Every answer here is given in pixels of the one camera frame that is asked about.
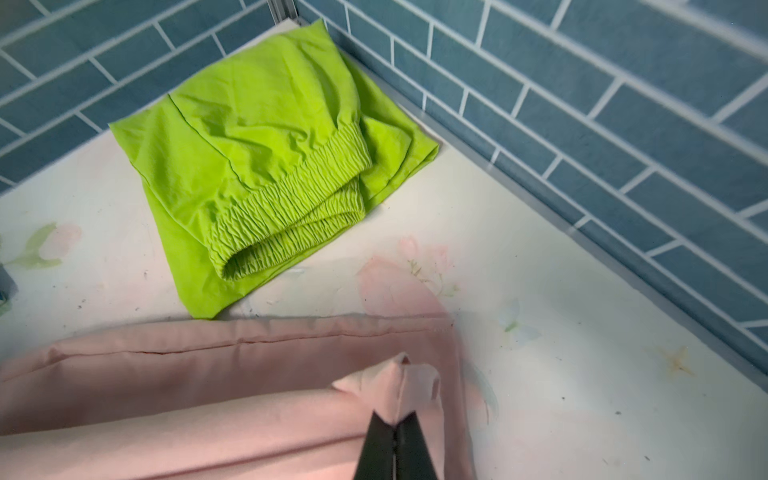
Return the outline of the pink shorts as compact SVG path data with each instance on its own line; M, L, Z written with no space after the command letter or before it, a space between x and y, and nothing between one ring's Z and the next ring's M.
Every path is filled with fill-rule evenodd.
M1 367L5 479L349 479L372 420L415 415L440 479L474 473L444 316L148 323Z

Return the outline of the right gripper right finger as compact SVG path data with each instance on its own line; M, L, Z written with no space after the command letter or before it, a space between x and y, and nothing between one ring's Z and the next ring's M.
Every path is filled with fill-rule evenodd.
M416 413L411 413L395 427L394 440L396 480L438 479Z

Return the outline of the lime green shorts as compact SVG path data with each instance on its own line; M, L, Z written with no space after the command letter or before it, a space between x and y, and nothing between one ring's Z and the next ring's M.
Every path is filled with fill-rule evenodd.
M322 22L206 67L110 129L196 319L333 241L439 151Z

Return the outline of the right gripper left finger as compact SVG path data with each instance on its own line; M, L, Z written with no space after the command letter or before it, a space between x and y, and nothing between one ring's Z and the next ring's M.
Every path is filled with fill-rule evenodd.
M393 480L395 443L395 429L373 413L353 479Z

